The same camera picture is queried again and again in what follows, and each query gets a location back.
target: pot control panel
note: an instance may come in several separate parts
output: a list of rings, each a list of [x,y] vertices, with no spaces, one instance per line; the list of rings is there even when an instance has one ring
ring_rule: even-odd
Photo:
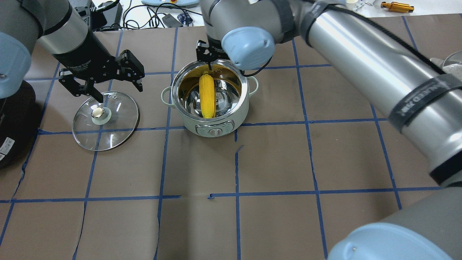
[[[229,120],[221,124],[196,125],[196,132],[203,137],[219,137],[231,133],[234,130],[234,121]]]

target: pot handle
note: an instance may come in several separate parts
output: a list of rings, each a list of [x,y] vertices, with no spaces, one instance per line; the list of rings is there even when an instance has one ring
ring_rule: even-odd
[[[255,84],[257,85],[255,87],[255,90],[249,93],[249,97],[253,96],[255,93],[258,91],[258,79],[256,77],[249,77],[249,79],[253,79],[255,81]]]
[[[170,104],[170,103],[168,103],[168,102],[166,102],[166,101],[164,100],[164,95],[165,95],[165,93],[167,93],[167,92],[170,91],[170,90],[171,90],[171,87],[166,87],[166,88],[162,91],[162,94],[161,94],[161,96],[160,96],[160,99],[162,100],[162,103],[166,104],[166,105],[169,106],[169,107],[175,108],[175,105],[174,105],[174,104]]]

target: black strap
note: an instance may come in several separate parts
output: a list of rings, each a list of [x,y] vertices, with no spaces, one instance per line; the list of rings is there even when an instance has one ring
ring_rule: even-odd
[[[287,0],[271,0],[278,10],[281,30],[284,37],[280,43],[285,43],[293,39],[295,33],[295,21],[293,19],[292,9]]]
[[[38,23],[38,38],[42,37],[47,17],[45,10],[37,0],[18,0],[21,3],[21,7],[26,10]]]
[[[340,0],[318,0],[313,4],[311,10],[306,13],[305,17],[300,24],[300,36],[305,39],[305,42],[308,46],[312,47],[308,41],[308,35],[310,29],[316,19],[327,9],[329,5],[342,5]]]
[[[67,9],[66,15],[64,15],[64,17],[61,19],[61,21],[59,21],[59,23],[57,23],[54,26],[46,29],[45,32],[44,32],[44,35],[54,33],[55,31],[59,30],[65,23],[67,23],[67,21],[69,21],[69,18],[72,15],[72,10],[73,10],[73,8],[72,8],[71,4],[69,3],[69,8]]]
[[[443,181],[449,179],[459,171],[462,171],[462,151],[436,167],[430,173],[430,176],[440,185]]]
[[[401,132],[403,126],[409,126],[412,120],[430,103],[445,93],[461,87],[462,81],[452,74],[438,75],[427,80],[401,99],[392,109],[388,119]]]
[[[210,15],[212,14],[212,10],[215,8],[215,6],[220,2],[221,0],[215,0],[213,3],[210,5],[210,9],[208,9],[208,18],[210,19]]]
[[[454,182],[446,186],[446,188],[449,187],[461,187],[462,188],[462,181]]]

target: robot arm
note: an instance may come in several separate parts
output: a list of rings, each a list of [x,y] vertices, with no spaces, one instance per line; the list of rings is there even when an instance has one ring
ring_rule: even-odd
[[[66,67],[59,72],[59,82],[74,96],[91,95],[102,102],[94,84],[111,79],[130,81],[143,90],[145,74],[138,59],[129,50],[117,58],[109,54],[67,0],[0,1],[0,16],[7,21],[0,24],[5,45],[0,49],[0,98],[19,88],[36,42]]]
[[[426,156],[444,187],[355,230],[329,259],[462,259],[462,82],[336,4],[201,0],[209,44],[199,42],[198,60],[229,58],[241,70],[254,69],[275,43],[300,35]]]

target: table surface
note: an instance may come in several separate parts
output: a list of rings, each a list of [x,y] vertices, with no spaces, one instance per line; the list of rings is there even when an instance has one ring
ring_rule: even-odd
[[[459,14],[374,20],[427,57],[461,50]],[[159,97],[195,60],[204,27],[96,35],[145,67],[142,93],[97,85],[132,96],[139,127],[116,149],[81,148],[70,131],[85,97],[59,84],[59,63],[36,46],[26,80],[43,119],[31,152],[1,170],[0,259],[320,260],[439,189],[423,155],[300,38],[277,45],[256,76],[244,124],[210,139]]]

